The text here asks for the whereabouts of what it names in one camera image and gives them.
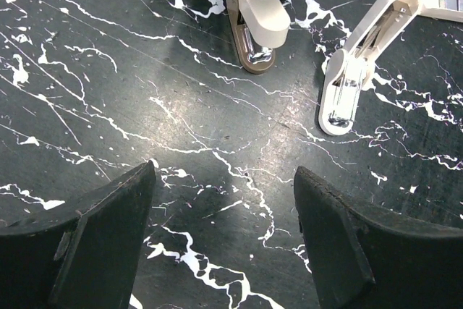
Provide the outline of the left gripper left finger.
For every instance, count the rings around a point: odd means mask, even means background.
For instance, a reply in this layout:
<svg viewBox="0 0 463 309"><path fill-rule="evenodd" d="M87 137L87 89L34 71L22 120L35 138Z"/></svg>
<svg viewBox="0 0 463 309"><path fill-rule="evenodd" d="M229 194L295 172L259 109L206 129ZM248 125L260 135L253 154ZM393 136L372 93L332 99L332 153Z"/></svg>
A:
<svg viewBox="0 0 463 309"><path fill-rule="evenodd" d="M156 188L152 161L1 228L2 308L128 308Z"/></svg>

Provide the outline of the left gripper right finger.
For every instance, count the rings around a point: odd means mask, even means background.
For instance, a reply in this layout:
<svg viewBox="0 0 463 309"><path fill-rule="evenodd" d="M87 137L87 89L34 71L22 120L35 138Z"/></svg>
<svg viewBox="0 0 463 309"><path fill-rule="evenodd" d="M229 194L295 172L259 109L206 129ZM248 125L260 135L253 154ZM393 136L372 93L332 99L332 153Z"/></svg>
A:
<svg viewBox="0 0 463 309"><path fill-rule="evenodd" d="M344 194L300 166L300 231L322 308L460 308L462 231Z"/></svg>

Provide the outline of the beige grey stapler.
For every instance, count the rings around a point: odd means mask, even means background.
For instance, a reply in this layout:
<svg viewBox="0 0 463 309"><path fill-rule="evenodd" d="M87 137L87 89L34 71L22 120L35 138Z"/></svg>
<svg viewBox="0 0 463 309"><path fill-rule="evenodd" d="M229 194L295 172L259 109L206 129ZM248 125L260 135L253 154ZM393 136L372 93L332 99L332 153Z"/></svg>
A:
<svg viewBox="0 0 463 309"><path fill-rule="evenodd" d="M284 45L290 17L280 0L226 0L239 62L259 75L275 61L275 49Z"/></svg>

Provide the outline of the silver staple strip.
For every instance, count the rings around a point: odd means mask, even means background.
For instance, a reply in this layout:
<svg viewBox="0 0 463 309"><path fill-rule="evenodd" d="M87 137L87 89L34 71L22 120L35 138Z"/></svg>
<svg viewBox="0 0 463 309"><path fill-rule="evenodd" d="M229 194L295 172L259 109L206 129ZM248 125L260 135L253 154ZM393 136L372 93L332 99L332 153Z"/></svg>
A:
<svg viewBox="0 0 463 309"><path fill-rule="evenodd" d="M438 0L438 5L441 9L462 11L462 0Z"/></svg>

